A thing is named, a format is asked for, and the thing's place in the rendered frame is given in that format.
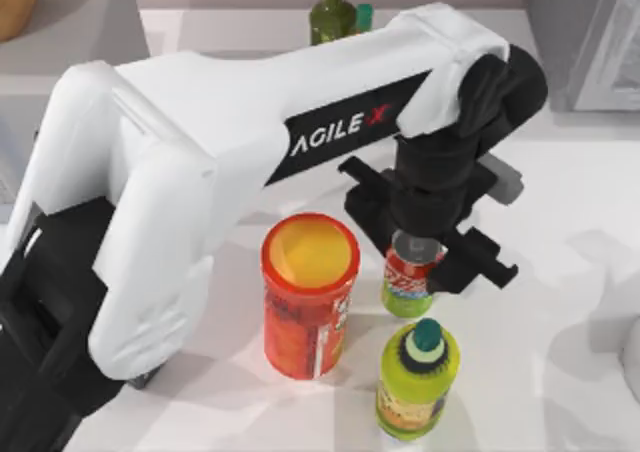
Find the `orange cylindrical canister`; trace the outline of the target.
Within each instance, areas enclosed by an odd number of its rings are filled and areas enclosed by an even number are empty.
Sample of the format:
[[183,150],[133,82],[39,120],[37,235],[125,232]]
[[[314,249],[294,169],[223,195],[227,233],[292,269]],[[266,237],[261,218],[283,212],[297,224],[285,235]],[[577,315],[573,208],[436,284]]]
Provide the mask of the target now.
[[351,230],[314,212],[292,215],[267,233],[264,352],[281,374],[314,380],[339,361],[361,253]]

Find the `small green bottle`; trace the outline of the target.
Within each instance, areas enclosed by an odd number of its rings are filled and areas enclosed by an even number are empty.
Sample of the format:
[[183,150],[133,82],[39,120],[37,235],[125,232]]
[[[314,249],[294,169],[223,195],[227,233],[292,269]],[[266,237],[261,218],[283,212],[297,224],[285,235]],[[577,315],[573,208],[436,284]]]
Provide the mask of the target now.
[[356,7],[356,22],[354,33],[362,34],[372,30],[374,7],[369,3],[360,3]]

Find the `olive green glass bottle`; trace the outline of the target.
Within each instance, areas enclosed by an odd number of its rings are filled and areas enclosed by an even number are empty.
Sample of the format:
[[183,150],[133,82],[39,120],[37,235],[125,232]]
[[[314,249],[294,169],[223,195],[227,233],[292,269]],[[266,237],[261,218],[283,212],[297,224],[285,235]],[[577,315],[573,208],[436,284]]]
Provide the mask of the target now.
[[320,0],[309,13],[312,46],[345,38],[356,24],[356,7],[348,0]]

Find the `red and green can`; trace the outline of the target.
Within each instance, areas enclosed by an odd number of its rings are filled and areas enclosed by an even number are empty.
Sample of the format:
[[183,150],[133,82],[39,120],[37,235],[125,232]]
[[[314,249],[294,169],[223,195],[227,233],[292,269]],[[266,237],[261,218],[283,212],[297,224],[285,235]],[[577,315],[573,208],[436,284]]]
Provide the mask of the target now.
[[424,315],[433,301],[428,286],[431,270],[447,249],[435,239],[397,230],[385,255],[381,300],[394,316],[406,319]]

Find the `yellow-green bottle with teal cap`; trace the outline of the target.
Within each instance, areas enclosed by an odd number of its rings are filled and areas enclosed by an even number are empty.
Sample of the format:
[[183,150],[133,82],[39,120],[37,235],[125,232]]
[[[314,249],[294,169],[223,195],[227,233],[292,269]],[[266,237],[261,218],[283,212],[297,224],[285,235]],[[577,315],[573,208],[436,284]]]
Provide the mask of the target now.
[[438,423],[460,366],[454,337],[437,320],[422,318],[399,329],[385,344],[375,411],[391,437],[413,441]]

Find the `pale grey cabinet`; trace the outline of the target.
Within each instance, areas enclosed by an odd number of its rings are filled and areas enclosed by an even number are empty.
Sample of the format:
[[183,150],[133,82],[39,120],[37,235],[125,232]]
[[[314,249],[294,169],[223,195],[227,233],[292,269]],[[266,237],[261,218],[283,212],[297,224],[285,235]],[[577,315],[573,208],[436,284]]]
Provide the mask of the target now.
[[559,112],[640,112],[640,0],[523,0]]

